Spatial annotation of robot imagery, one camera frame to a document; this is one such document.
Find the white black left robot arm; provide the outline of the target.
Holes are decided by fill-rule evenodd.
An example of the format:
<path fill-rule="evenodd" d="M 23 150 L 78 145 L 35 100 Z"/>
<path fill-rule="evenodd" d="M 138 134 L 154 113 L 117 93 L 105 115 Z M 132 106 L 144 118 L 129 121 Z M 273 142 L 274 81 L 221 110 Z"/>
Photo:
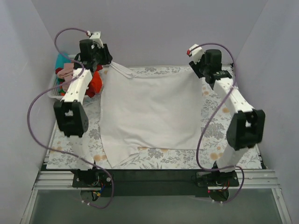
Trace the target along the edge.
<path fill-rule="evenodd" d="M 99 65 L 109 65 L 112 61 L 107 45 L 100 38 L 89 38 L 79 42 L 80 53 L 76 56 L 73 78 L 65 96 L 55 102 L 54 112 L 57 124 L 69 140 L 73 153 L 78 156 L 78 180 L 90 187 L 102 187 L 111 178 L 100 174 L 88 147 L 84 143 L 84 134 L 89 127 L 89 120 L 83 108 L 85 92 Z"/>

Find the white t shirt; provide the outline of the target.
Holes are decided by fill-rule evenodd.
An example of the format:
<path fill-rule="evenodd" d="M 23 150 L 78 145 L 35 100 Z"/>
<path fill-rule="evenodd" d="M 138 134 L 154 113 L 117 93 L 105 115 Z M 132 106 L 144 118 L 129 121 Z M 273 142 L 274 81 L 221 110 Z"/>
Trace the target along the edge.
<path fill-rule="evenodd" d="M 192 70 L 141 75 L 111 63 L 100 99 L 100 137 L 111 167 L 138 149 L 194 150 L 201 135 L 202 80 Z"/>

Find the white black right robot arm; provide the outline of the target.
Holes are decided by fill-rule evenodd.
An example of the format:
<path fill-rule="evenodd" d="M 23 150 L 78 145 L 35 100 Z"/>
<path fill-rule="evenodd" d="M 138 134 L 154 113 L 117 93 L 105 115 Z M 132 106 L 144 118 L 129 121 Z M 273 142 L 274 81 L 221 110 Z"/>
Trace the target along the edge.
<path fill-rule="evenodd" d="M 198 78 L 204 78 L 222 99 L 231 115 L 227 129 L 227 146 L 212 168 L 196 174 L 200 187 L 237 186 L 236 166 L 243 155 L 262 141 L 265 123 L 263 110 L 255 109 L 240 93 L 233 76 L 222 69 L 222 54 L 218 49 L 203 50 L 198 45 L 188 49 L 189 63 Z"/>

